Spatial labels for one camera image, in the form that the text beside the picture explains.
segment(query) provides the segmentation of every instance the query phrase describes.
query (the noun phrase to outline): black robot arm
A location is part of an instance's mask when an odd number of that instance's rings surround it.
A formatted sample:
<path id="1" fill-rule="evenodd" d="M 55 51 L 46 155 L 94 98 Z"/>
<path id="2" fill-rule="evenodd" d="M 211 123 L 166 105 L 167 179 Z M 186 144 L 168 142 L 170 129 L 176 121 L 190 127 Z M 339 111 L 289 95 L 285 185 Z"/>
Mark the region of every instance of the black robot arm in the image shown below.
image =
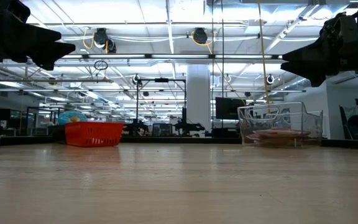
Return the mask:
<path id="1" fill-rule="evenodd" d="M 339 72 L 358 73 L 358 11 L 326 21 L 315 43 L 284 54 L 283 60 L 282 70 L 309 79 L 312 86 Z"/>

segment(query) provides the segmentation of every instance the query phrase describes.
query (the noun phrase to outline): white column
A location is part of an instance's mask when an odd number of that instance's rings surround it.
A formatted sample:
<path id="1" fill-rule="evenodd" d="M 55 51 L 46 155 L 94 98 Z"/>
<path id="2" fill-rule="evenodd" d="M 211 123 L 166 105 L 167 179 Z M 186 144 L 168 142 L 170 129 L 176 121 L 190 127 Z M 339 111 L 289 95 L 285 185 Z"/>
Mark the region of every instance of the white column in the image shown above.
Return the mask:
<path id="1" fill-rule="evenodd" d="M 209 132 L 211 132 L 210 77 L 208 65 L 187 66 L 187 123 L 201 123 Z M 204 137 L 204 134 L 201 134 L 203 132 L 199 133 L 200 137 Z"/>

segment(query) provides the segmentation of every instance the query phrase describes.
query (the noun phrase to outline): red basket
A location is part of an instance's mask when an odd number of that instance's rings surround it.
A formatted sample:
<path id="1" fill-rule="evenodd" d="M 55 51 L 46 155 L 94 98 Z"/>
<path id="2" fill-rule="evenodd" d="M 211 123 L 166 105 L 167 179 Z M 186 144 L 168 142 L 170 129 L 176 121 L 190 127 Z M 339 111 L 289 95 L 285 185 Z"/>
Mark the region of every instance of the red basket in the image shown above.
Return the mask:
<path id="1" fill-rule="evenodd" d="M 65 124 L 66 143 L 71 146 L 117 146 L 124 123 L 73 122 Z"/>

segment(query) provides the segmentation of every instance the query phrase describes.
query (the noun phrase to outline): wooden table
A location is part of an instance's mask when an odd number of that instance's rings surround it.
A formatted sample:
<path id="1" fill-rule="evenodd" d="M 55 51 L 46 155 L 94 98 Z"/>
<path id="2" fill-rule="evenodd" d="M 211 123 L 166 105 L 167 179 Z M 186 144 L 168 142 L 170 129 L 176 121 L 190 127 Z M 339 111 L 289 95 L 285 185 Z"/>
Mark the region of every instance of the wooden table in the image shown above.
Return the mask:
<path id="1" fill-rule="evenodd" d="M 0 147 L 2 223 L 358 223 L 358 150 Z"/>

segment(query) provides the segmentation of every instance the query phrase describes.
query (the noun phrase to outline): blue object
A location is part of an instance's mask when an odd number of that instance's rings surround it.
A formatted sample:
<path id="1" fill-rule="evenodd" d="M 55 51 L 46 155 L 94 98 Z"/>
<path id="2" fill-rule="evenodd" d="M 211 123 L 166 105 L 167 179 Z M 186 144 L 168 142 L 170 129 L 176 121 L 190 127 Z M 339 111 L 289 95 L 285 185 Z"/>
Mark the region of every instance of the blue object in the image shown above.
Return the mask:
<path id="1" fill-rule="evenodd" d="M 79 122 L 79 121 L 88 121 L 86 116 L 79 111 L 66 111 L 62 113 L 57 119 L 57 122 L 59 124 L 66 124 L 66 123 Z"/>

